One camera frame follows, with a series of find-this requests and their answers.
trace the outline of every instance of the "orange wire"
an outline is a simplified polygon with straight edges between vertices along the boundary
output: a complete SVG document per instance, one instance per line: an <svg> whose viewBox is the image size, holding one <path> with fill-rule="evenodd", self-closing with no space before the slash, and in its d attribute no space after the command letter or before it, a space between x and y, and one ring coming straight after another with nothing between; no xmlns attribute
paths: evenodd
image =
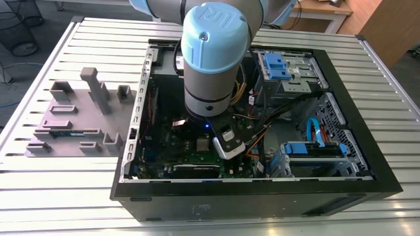
<svg viewBox="0 0 420 236"><path fill-rule="evenodd" d="M255 155L251 155L250 152L253 150L253 148L255 147L257 143L262 140L262 138L265 137L266 133L267 133L269 129L266 129L265 133L261 135L261 137L258 138L258 140L255 141L255 143L253 144L251 148L249 149L246 156L249 157L257 157Z"/></svg>
<svg viewBox="0 0 420 236"><path fill-rule="evenodd" d="M251 114L253 107L254 107L254 105L250 106L250 109L249 109L249 116L250 116L251 118L258 118L258 116L254 116L254 115Z"/></svg>
<svg viewBox="0 0 420 236"><path fill-rule="evenodd" d="M326 142L331 141L331 138L330 138L329 134L326 133L325 128L322 128L322 134L323 134L323 137L325 137L325 139L326 139L325 141L326 141Z"/></svg>

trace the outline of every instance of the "wire mesh trash bin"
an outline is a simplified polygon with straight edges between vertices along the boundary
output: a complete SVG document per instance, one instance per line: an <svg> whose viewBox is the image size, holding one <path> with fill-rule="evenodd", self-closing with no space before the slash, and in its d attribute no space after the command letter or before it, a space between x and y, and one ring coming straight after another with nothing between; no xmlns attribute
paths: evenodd
<svg viewBox="0 0 420 236"><path fill-rule="evenodd" d="M45 23L45 18L35 0L5 0L15 13L26 16L26 24L33 27Z"/></svg>
<svg viewBox="0 0 420 236"><path fill-rule="evenodd" d="M35 53L39 49L22 14L0 12L0 43L19 57Z"/></svg>

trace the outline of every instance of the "slotted metal table surface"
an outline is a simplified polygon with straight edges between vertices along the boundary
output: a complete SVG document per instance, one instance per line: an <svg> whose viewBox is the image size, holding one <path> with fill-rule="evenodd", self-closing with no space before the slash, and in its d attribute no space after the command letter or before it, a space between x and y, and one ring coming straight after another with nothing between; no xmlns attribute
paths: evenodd
<svg viewBox="0 0 420 236"><path fill-rule="evenodd" d="M170 23L86 18L70 24L0 134L0 234L419 235L420 112L367 42L351 35L263 29L254 44L329 52L405 188L383 201L330 217L141 224L110 200L117 157L25 156L54 81L87 89L81 70L97 67L107 88L130 85L138 90L149 39L181 36L182 27Z"/></svg>

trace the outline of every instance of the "ur logo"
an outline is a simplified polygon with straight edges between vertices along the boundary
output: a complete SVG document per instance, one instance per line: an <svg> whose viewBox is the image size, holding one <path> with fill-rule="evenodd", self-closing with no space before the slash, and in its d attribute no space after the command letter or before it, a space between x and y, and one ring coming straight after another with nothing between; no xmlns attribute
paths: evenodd
<svg viewBox="0 0 420 236"><path fill-rule="evenodd" d="M233 18L237 14L209 6L201 18L205 18L211 23L219 25L219 27L229 27L233 22Z"/></svg>

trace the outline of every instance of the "green circuit board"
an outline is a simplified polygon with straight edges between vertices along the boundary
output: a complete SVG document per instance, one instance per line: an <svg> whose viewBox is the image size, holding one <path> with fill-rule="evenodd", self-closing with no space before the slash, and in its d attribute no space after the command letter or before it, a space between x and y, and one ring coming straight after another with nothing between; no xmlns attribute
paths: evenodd
<svg viewBox="0 0 420 236"><path fill-rule="evenodd" d="M173 130L170 124L161 126L161 137L155 145L146 145L139 165L146 169L149 178L171 178L167 174L169 168L177 165L210 165L221 167L219 178L249 178L254 177L254 163L251 160L239 157L233 161L226 161L213 145L211 134L203 134L191 139L190 135L181 131Z"/></svg>

